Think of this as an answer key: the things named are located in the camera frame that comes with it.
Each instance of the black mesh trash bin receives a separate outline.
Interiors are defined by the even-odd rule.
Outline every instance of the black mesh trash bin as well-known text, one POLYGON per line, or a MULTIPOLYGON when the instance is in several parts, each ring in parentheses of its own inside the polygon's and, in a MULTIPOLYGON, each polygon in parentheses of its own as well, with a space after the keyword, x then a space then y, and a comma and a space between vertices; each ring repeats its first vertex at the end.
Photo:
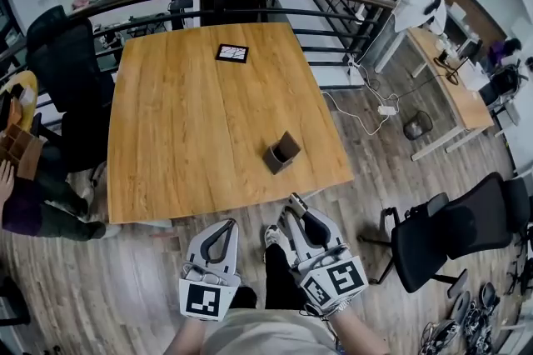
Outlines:
POLYGON ((417 140, 423 134, 430 132, 433 129, 433 122, 430 116, 424 111, 418 111, 413 118, 411 118, 403 126, 403 133, 409 140, 417 140))

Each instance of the person's hand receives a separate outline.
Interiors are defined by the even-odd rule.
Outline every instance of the person's hand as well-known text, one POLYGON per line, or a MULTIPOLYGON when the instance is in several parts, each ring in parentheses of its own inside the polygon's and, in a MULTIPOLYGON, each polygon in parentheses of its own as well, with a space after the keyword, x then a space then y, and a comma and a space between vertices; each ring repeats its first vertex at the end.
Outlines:
POLYGON ((0 164, 0 203, 3 205, 13 192, 15 167, 5 159, 0 164))

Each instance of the gray wood plank floor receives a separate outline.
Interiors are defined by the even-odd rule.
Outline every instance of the gray wood plank floor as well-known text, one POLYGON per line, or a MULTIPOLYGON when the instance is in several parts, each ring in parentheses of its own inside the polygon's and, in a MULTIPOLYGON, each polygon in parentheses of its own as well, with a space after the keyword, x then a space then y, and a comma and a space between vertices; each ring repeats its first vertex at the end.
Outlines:
MULTIPOLYGON (((378 78, 380 93, 404 93, 427 80, 431 76, 427 71, 417 80, 407 74, 420 60, 404 43, 378 78)), ((340 108, 360 114, 369 128, 379 122, 378 102, 368 90, 332 95, 340 108)), ((411 161, 410 155, 423 143, 454 125, 436 81, 402 98, 400 108, 401 113, 373 137, 363 132, 356 119, 332 111, 356 178, 308 200, 336 220, 352 252, 361 255, 369 277, 381 272, 390 254, 359 244, 356 236, 376 232, 383 208, 397 206, 403 214, 439 192, 447 192, 451 199, 459 197, 490 172, 498 171, 504 178, 510 178, 512 172, 504 143, 493 137, 494 130, 453 153, 439 149, 418 162, 411 161), (403 136, 402 123, 418 109, 430 114, 435 127, 426 140, 409 142, 403 136)), ((74 177, 77 187, 82 177, 74 177)), ((105 176, 93 204, 102 217, 107 214, 104 180, 105 176)), ((177 280, 192 236, 223 218, 235 218, 241 231, 238 268, 263 304, 265 269, 260 232, 263 224, 276 220, 280 207, 279 202, 271 202, 176 220, 177 237, 165 239, 151 237, 157 230, 143 225, 127 225, 113 239, 87 243, 1 232, 3 266, 19 283, 33 315, 32 324, 16 327, 17 333, 27 350, 36 354, 54 344, 66 355, 162 353, 180 322, 177 280)), ((449 261, 443 272, 454 274, 468 268, 471 278, 467 287, 474 294, 490 280, 501 295, 515 255, 514 247, 477 253, 449 261)), ((497 322, 514 322, 519 302, 517 297, 502 297, 497 322)), ((409 294, 392 272, 383 285, 369 287, 353 308, 387 339, 392 353, 413 355, 418 353, 423 327, 445 318, 451 302, 446 298, 445 284, 429 282, 409 294)))

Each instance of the table top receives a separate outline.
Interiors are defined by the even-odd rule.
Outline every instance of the table top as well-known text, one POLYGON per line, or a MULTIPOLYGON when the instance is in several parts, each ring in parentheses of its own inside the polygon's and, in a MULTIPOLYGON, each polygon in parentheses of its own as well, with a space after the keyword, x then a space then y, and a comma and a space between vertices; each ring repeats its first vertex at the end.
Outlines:
POLYGON ((112 223, 239 208, 353 179, 287 23, 128 40, 113 97, 107 170, 112 223), (215 60, 221 43, 249 47, 247 62, 215 60), (262 155, 285 131, 301 151, 274 176, 262 155))
POLYGON ((39 87, 37 84, 37 77, 32 71, 22 71, 13 75, 7 83, 0 88, 0 94, 5 91, 11 92, 11 89, 15 84, 22 85, 22 88, 30 87, 33 90, 34 96, 31 103, 22 107, 22 120, 18 123, 18 126, 29 132, 32 128, 33 115, 35 115, 35 109, 37 108, 37 94, 39 93, 39 87))
MULTIPOLYGON (((434 64, 433 58, 438 58, 441 51, 436 48, 437 36, 425 29, 414 27, 407 30, 409 39, 415 44, 433 74, 446 75, 446 70, 434 64)), ((485 128, 494 125, 491 114, 478 92, 467 90, 458 77, 458 85, 454 85, 446 78, 437 78, 445 95, 450 101, 454 114, 461 120, 465 128, 485 128)))

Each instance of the open box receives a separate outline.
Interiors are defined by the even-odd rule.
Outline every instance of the open box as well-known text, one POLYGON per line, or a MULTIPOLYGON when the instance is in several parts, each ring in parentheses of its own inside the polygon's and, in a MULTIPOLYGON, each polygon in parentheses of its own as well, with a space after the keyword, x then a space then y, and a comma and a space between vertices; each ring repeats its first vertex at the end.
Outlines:
POLYGON ((33 180, 42 145, 42 140, 17 125, 11 125, 0 138, 0 161, 8 160, 15 167, 17 177, 33 180))

